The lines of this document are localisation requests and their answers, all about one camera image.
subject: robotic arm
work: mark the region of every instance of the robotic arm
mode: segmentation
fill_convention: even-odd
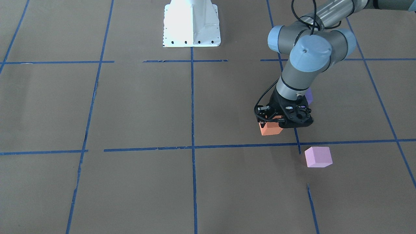
[[[354,34],[334,28],[340,20],[362,9],[416,10],[416,0],[329,0],[290,26],[275,26],[269,33],[269,48],[289,55],[282,75],[266,106],[257,102],[254,113],[260,127],[278,122],[281,128],[308,127],[313,123],[305,93],[315,77],[344,60],[357,46]]]

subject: block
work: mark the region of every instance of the block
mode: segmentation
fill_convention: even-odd
[[[310,105],[312,103],[312,101],[313,101],[311,88],[309,88],[308,90],[306,90],[305,98],[308,101],[308,105]]]
[[[327,167],[332,164],[329,147],[310,147],[305,150],[305,157],[308,167]]]
[[[279,127],[279,123],[276,122],[267,122],[266,125],[262,128],[261,124],[259,123],[260,131],[262,136],[270,136],[270,135],[277,135],[283,130],[283,128]]]

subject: purple cube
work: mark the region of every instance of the purple cube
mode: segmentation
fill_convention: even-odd
[[[312,103],[312,101],[313,101],[311,88],[309,88],[308,90],[306,90],[305,98],[308,101],[308,105],[310,105]]]
[[[310,147],[305,150],[305,157],[308,167],[327,167],[332,164],[329,147]]]

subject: light blue joint cap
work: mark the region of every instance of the light blue joint cap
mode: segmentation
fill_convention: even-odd
[[[269,44],[269,48],[273,51],[278,52],[279,54],[279,33],[282,27],[283,25],[274,26],[272,30],[270,30],[269,36],[267,37],[267,43]]]
[[[346,59],[350,54],[352,54],[357,47],[357,39],[354,36],[354,33],[352,33],[350,30],[346,28],[340,28],[335,31],[338,31],[344,35],[344,37],[347,39],[347,45],[348,45],[348,52],[344,59]]]
[[[290,52],[290,63],[301,72],[316,72],[323,68],[331,57],[332,46],[323,37],[308,35],[301,37]]]
[[[414,0],[413,3],[410,5],[409,11],[416,11],[416,0]]]

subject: white metal bracket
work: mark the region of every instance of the white metal bracket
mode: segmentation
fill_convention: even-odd
[[[214,47],[221,43],[218,7],[211,0],[171,0],[165,6],[164,47]]]

